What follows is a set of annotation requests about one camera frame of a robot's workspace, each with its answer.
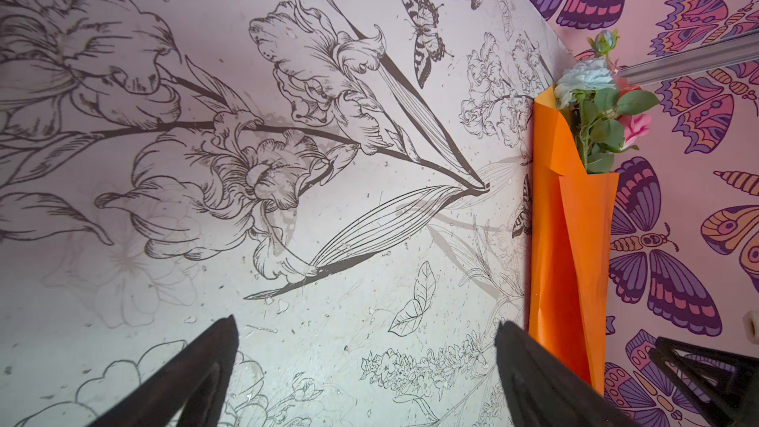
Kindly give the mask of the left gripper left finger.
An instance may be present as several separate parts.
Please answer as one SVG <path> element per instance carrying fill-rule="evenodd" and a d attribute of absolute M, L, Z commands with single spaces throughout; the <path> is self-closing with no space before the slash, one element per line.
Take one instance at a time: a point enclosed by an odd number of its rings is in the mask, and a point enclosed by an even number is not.
<path fill-rule="evenodd" d="M 94 426 L 215 426 L 221 418 L 235 364 L 239 333 L 228 316 L 215 321 L 185 349 Z"/>

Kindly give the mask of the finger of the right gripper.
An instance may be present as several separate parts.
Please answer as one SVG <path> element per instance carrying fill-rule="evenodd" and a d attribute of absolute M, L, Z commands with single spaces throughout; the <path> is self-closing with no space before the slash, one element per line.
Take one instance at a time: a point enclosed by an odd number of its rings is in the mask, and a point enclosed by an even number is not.
<path fill-rule="evenodd" d="M 758 360 L 658 337 L 650 360 L 711 426 L 758 427 Z"/>

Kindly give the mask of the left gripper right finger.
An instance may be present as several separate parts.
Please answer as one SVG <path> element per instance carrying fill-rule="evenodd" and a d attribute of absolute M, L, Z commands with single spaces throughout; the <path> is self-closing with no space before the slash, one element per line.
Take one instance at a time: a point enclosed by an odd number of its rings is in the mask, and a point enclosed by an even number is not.
<path fill-rule="evenodd" d="M 517 324 L 501 322 L 494 340 L 497 369 L 516 426 L 634 426 Z"/>

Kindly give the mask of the orange wrapping paper sheet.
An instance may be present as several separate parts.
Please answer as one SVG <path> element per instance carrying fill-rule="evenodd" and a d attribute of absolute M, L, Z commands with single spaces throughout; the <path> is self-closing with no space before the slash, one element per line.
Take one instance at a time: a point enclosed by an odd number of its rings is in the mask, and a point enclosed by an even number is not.
<path fill-rule="evenodd" d="M 534 102 L 528 331 L 604 391 L 611 223 L 619 176 L 590 175 L 547 89 Z"/>

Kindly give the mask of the white fake flower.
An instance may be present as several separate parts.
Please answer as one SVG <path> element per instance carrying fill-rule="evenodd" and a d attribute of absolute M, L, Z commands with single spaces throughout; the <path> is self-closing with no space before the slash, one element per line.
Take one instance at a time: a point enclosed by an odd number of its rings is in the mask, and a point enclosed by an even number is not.
<path fill-rule="evenodd" d="M 580 162 L 588 174 L 606 174 L 614 163 L 615 106 L 620 87 L 610 61 L 617 31 L 603 31 L 589 40 L 591 55 L 557 81 L 555 104 L 565 118 Z"/>

